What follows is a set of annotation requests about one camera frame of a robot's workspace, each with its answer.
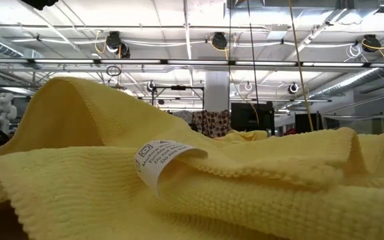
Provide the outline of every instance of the white ceiling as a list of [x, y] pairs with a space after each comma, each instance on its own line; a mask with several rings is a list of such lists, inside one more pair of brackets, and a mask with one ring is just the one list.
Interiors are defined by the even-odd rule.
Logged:
[[[135, 1], [118, 1], [118, 0], [65, 0], [66, 4], [73, 10], [68, 9], [62, 2], [58, 2], [56, 6], [46, 7], [42, 12], [48, 22], [52, 25], [70, 26], [68, 16], [72, 19], [73, 24], [82, 25], [82, 22], [76, 17], [78, 16], [87, 26], [110, 25], [110, 26], [182, 26], [185, 23], [183, 12], [183, 2], [178, 0], [155, 0], [155, 7], [152, 0], [135, 0]], [[223, 18], [223, 0], [188, 0], [188, 18], [191, 26], [229, 26], [229, 18]], [[306, 37], [316, 26], [321, 23], [328, 15], [301, 16], [297, 21], [297, 38], [301, 40]], [[254, 25], [270, 25], [285, 23], [290, 25], [289, 16], [252, 16]], [[0, 24], [3, 25], [45, 25], [45, 22], [34, 14], [30, 9], [26, 8], [18, 1], [0, 0]], [[248, 26], [248, 18], [236, 20], [231, 23], [232, 26]], [[64, 30], [62, 33], [72, 41], [84, 41], [94, 39], [96, 31], [78, 32], [74, 29]], [[358, 38], [362, 38], [364, 34], [374, 33], [379, 39], [383, 39], [384, 44], [384, 15], [370, 15], [363, 19], [361, 24], [340, 25], [328, 27], [313, 43], [350, 43]], [[32, 35], [40, 34], [42, 38], [60, 39], [50, 29], [0, 29], [0, 37], [6, 38], [7, 41], [13, 38], [27, 38]], [[210, 38], [213, 32], [191, 30], [191, 41], [203, 41], [206, 36]], [[232, 35], [241, 36], [240, 43], [249, 43], [250, 34], [235, 33]], [[121, 38], [137, 39], [138, 41], [155, 41], [164, 42], [178, 41], [185, 42], [185, 31], [179, 30], [143, 30], [134, 29], [132, 31], [122, 31]], [[284, 36], [286, 41], [293, 41], [293, 34], [290, 31]], [[254, 42], [267, 40], [267, 33], [253, 33]], [[94, 45], [81, 45], [82, 53], [74, 50], [68, 44], [49, 43], [46, 45], [38, 42], [16, 43], [21, 47], [35, 49], [43, 54], [46, 58], [84, 58], [92, 57], [92, 53], [96, 53]], [[178, 47], [146, 47], [138, 45], [129, 45], [131, 50], [131, 58], [134, 59], [187, 59], [186, 46]], [[255, 47], [256, 60], [283, 60], [292, 51], [294, 46], [290, 45], [273, 45], [267, 47]], [[305, 48], [300, 52], [302, 61], [344, 61], [348, 57], [346, 55], [346, 47], [314, 49]], [[193, 59], [224, 59], [225, 53], [216, 51], [208, 43], [198, 43], [192, 45], [191, 48]], [[363, 53], [368, 60], [380, 58], [379, 53]], [[113, 57], [112, 55], [102, 55], [103, 58]], [[231, 50], [232, 59], [252, 60], [252, 52], [250, 47], [234, 48]], [[263, 78], [265, 82], [258, 87], [260, 96], [284, 97], [286, 94], [286, 85], [299, 82], [299, 73], [294, 71], [278, 71], [268, 75], [268, 71], [257, 71], [257, 82], [260, 83]], [[314, 89], [322, 84], [340, 76], [342, 73], [330, 72], [304, 72], [304, 82], [308, 84], [308, 88]], [[100, 81], [95, 73], [57, 73], [54, 76], [75, 76]], [[109, 80], [109, 76], [104, 74], [105, 80]], [[131, 76], [140, 84], [145, 84], [149, 80], [156, 83], [167, 85], [182, 84], [188, 85], [190, 80], [189, 70], [178, 69], [169, 73], [131, 73]], [[232, 71], [232, 77], [238, 84], [240, 94], [246, 96], [254, 94], [245, 89], [247, 82], [254, 83], [253, 71]], [[204, 70], [193, 70], [194, 85], [203, 85], [208, 79], [205, 78]], [[139, 94], [140, 90], [128, 78], [122, 76], [122, 83], [125, 83], [132, 92]], [[191, 92], [166, 91], [163, 96], [169, 95], [191, 95]]]

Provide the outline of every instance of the terry cloth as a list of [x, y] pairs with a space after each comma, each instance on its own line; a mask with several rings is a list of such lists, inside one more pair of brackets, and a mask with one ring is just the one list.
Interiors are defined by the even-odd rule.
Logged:
[[[384, 134], [259, 139], [210, 139], [115, 89], [55, 78], [0, 148], [0, 203], [30, 239], [384, 239]], [[208, 152], [170, 162], [159, 198], [134, 163], [154, 140]]]

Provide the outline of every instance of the white label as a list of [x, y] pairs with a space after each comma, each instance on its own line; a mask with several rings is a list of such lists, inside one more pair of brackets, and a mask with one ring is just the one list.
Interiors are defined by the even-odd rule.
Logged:
[[165, 166], [180, 154], [207, 157], [207, 152], [175, 141], [146, 143], [135, 155], [136, 172], [158, 196], [158, 178]]

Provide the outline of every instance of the towel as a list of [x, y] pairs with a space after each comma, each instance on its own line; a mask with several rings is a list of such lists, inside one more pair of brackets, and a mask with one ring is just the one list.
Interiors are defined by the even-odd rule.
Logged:
[[[208, 153], [170, 162], [159, 197], [134, 163], [154, 140]], [[0, 147], [0, 204], [30, 239], [384, 239], [384, 134], [256, 140], [210, 139], [115, 89], [55, 78]]]

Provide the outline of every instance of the metal pipe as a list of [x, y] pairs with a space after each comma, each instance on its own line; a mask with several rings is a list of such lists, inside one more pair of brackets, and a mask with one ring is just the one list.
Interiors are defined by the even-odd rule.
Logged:
[[30, 12], [34, 13], [37, 17], [39, 17], [41, 20], [43, 20], [48, 28], [50, 28], [54, 33], [56, 33], [59, 37], [61, 37], [63, 40], [65, 40], [65, 42], [70, 44], [70, 46], [72, 46], [75, 50], [84, 54], [81, 50], [79, 50], [78, 46], [76, 46], [74, 43], [72, 43], [66, 36], [64, 36], [59, 30], [57, 30], [48, 20], [46, 20], [46, 18], [43, 17], [38, 10], [28, 6], [25, 3], [22, 3], [22, 2], [20, 2], [20, 3], [23, 6], [25, 6], [28, 10], [30, 10]]
[[[42, 30], [48, 29], [48, 26], [45, 25], [4, 25], [0, 24], [0, 29], [30, 29], [30, 30]], [[54, 28], [58, 31], [72, 30], [72, 26], [63, 26], [63, 25], [54, 25]], [[97, 31], [101, 30], [104, 32], [107, 31], [128, 31], [128, 30], [168, 30], [168, 31], [176, 31], [176, 30], [184, 30], [185, 26], [107, 26], [107, 25], [96, 25], [96, 26], [78, 26], [75, 25], [74, 28], [76, 30], [84, 30], [84, 31]], [[190, 30], [195, 31], [226, 31], [229, 30], [229, 27], [225, 26], [189, 26]], [[250, 32], [250, 28], [248, 27], [232, 27], [232, 31], [236, 32]], [[253, 32], [269, 32], [268, 27], [253, 27]]]
[[142, 86], [140, 86], [140, 84], [137, 82], [137, 80], [134, 79], [133, 76], [131, 76], [130, 73], [126, 73], [126, 72], [124, 72], [124, 76], [126, 76], [130, 81], [132, 81], [134, 84], [136, 84], [137, 88], [139, 89], [139, 91], [140, 91], [143, 95], [149, 95], [149, 94], [142, 88]]
[[32, 81], [26, 80], [22, 77], [19, 77], [17, 75], [14, 75], [12, 73], [7, 72], [6, 70], [0, 69], [0, 75], [3, 77], [6, 77], [12, 81], [22, 81], [24, 83], [32, 84]]

